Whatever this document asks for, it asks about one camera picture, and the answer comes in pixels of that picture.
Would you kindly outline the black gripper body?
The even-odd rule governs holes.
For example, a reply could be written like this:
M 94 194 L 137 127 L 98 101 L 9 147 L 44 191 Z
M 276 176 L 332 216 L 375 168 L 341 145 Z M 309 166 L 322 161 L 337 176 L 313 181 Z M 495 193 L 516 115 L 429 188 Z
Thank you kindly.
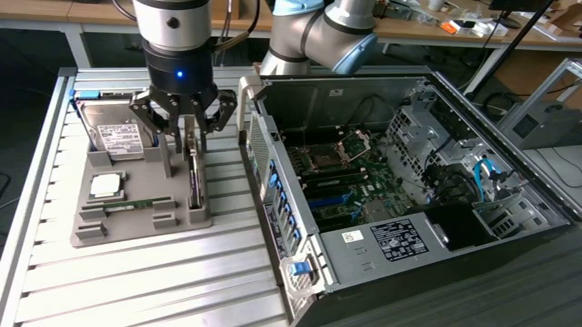
M 168 102 L 172 96 L 197 102 L 214 101 L 218 91 L 212 77 L 210 43 L 173 51 L 144 42 L 142 49 L 150 81 L 149 96 L 154 102 Z

